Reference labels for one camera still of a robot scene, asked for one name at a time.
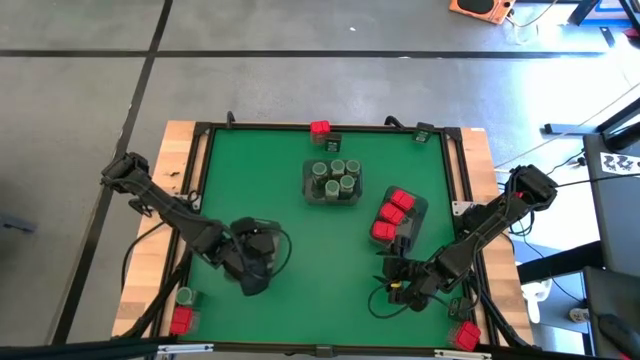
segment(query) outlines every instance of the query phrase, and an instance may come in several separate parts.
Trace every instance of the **wooden table frame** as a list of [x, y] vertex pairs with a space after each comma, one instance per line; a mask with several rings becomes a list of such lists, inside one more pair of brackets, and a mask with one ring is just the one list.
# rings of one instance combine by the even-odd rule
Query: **wooden table frame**
[[[208, 136], [206, 125], [208, 124], [194, 121], [167, 123], [153, 173], [154, 182], [165, 191], [173, 194], [188, 193], [201, 187], [201, 183], [204, 182], [204, 179], [200, 179], [202, 166], [206, 163], [205, 159], [208, 160], [210, 152], [207, 150], [211, 148], [209, 141], [204, 139], [212, 138]], [[499, 192], [485, 131], [476, 128], [447, 129], [447, 152], [455, 200], [473, 199], [477, 203], [489, 202], [499, 195]], [[458, 138], [459, 141], [454, 141], [452, 137]], [[195, 153], [192, 162], [188, 161], [190, 153]], [[146, 232], [159, 221], [157, 214], [151, 218], [142, 217], [138, 234]], [[170, 248], [171, 236], [171, 229], [163, 226], [134, 248], [112, 330], [114, 336], [127, 331], [156, 296], [163, 278], [171, 270], [166, 265], [167, 256], [174, 253], [174, 259], [181, 257], [184, 242], [175, 242], [177, 246]], [[493, 301], [520, 337], [528, 343], [533, 343], [511, 243], [506, 236], [501, 236], [483, 249], [482, 257], [485, 269], [478, 270], [485, 271]], [[167, 300], [161, 316], [162, 321], [155, 322], [155, 332], [159, 335], [169, 333], [174, 293]], [[495, 329], [491, 331], [491, 327], [487, 327], [487, 319], [480, 305], [476, 309], [476, 322], [483, 330], [481, 342], [490, 343], [489, 335], [492, 332], [494, 337], [497, 335]], [[502, 337], [500, 343], [506, 344]]]

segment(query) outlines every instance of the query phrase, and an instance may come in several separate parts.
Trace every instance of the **wooden plank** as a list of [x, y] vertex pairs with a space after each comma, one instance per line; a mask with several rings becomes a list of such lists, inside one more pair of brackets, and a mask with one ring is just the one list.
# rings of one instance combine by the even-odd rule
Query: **wooden plank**
[[[182, 186], [194, 126], [195, 122], [193, 121], [169, 121], [167, 123], [160, 146], [160, 154], [153, 172], [153, 181], [169, 193], [176, 192], [176, 189], [179, 191]], [[138, 235], [159, 221], [156, 212], [151, 218], [142, 217]], [[113, 336], [129, 330], [158, 293], [162, 269], [169, 250], [170, 237], [171, 228], [163, 226], [134, 248], [118, 313], [111, 330]]]
[[[207, 134], [202, 134], [200, 136], [200, 140], [198, 141], [198, 148], [196, 150], [196, 157], [193, 166], [193, 172], [191, 174], [191, 183], [189, 184], [189, 191], [196, 190], [198, 188], [198, 182], [200, 181], [200, 174], [202, 172], [202, 166], [204, 165], [204, 153], [207, 148]], [[180, 258], [184, 253], [186, 248], [186, 244], [184, 241], [180, 241], [178, 243], [178, 247], [176, 249], [176, 257], [174, 261], [174, 268], [180, 262]], [[160, 336], [168, 336], [169, 335], [169, 327], [171, 326], [171, 317], [173, 316], [173, 309], [175, 308], [175, 299], [176, 299], [176, 291], [178, 290], [178, 286], [173, 289], [171, 295], [167, 298], [167, 302], [164, 306], [164, 313], [162, 314], [162, 324], [160, 326]]]
[[[500, 194], [489, 141], [484, 129], [462, 129], [462, 143], [473, 200], [488, 203]], [[533, 334], [520, 290], [520, 278], [515, 265], [513, 247], [508, 236], [493, 240], [482, 251], [489, 279], [491, 298], [520, 337], [533, 344]]]
[[[462, 186], [462, 176], [460, 172], [460, 166], [458, 166], [458, 152], [456, 150], [456, 144], [453, 139], [447, 140], [447, 147], [449, 149], [449, 162], [451, 164], [451, 173], [453, 176], [453, 187], [456, 192], [456, 199], [459, 201], [464, 200], [464, 190]], [[476, 324], [478, 328], [482, 331], [480, 334], [480, 343], [488, 344], [489, 343], [489, 333], [487, 332], [487, 321], [484, 315], [484, 309], [481, 304], [478, 304], [475, 308], [476, 313]]]

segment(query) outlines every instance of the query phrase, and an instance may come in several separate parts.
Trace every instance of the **green mat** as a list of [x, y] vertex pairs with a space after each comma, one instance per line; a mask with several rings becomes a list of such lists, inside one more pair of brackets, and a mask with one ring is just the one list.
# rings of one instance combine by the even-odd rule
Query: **green mat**
[[[427, 259], [454, 239], [440, 137], [417, 144], [407, 134], [342, 136], [341, 152], [334, 155], [311, 145], [305, 131], [216, 130], [202, 214], [227, 223], [243, 216], [278, 221], [291, 235], [293, 254], [269, 288], [253, 297], [244, 297], [222, 268], [214, 270], [195, 258], [189, 286], [207, 297], [197, 331], [182, 341], [447, 346], [455, 323], [436, 302], [423, 312], [407, 310], [387, 320], [367, 310], [367, 297], [379, 285], [372, 276], [380, 275], [382, 267], [368, 231], [388, 186], [429, 202], [411, 257]], [[302, 163], [315, 158], [361, 162], [363, 197], [355, 206], [305, 202]], [[376, 312], [398, 309], [387, 303], [383, 291], [376, 295]], [[440, 294], [445, 300], [461, 295], [461, 288]]]

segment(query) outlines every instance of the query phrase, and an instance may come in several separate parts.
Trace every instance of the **concrete floor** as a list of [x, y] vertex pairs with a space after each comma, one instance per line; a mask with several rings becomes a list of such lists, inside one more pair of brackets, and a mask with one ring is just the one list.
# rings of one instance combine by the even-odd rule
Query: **concrete floor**
[[[0, 50], [147, 50], [162, 3], [0, 0]], [[516, 5], [516, 16], [544, 7]], [[554, 8], [538, 40], [517, 45], [510, 26], [450, 13], [446, 3], [182, 0], [160, 49], [608, 51], [598, 28], [554, 22], [570, 10]], [[406, 124], [486, 128], [498, 164], [542, 142], [542, 124], [581, 122], [640, 81], [637, 53], [616, 39], [608, 55], [584, 59], [156, 59], [129, 149], [153, 163], [167, 120], [221, 121], [227, 110], [263, 122], [379, 124], [393, 114]], [[14, 291], [0, 297], [0, 345], [45, 341], [143, 61], [0, 57], [0, 210], [39, 226], [1, 232], [0, 284]], [[563, 139], [520, 162], [547, 170], [580, 148]], [[560, 195], [529, 240], [566, 249], [597, 239], [589, 187]], [[114, 197], [70, 341], [110, 335], [120, 263], [139, 222], [126, 200]]]

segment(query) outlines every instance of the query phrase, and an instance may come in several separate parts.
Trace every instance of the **red block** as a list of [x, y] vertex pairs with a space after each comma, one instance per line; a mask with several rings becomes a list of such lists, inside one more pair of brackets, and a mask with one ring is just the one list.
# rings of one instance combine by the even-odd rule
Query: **red block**
[[399, 225], [404, 218], [404, 212], [393, 204], [386, 203], [380, 208], [380, 216], [394, 225]]
[[328, 134], [331, 132], [331, 125], [327, 120], [313, 121], [311, 123], [311, 133], [315, 135]]
[[455, 333], [453, 346], [464, 351], [473, 351], [480, 341], [480, 329], [471, 321], [465, 321]]
[[396, 190], [391, 195], [391, 202], [404, 211], [409, 211], [415, 204], [416, 199], [402, 190]]
[[396, 227], [384, 221], [376, 221], [373, 224], [372, 233], [378, 240], [393, 241], [396, 238]]
[[169, 331], [176, 335], [186, 335], [191, 329], [191, 323], [193, 322], [193, 309], [178, 306], [173, 310], [173, 317], [171, 318], [171, 326]]

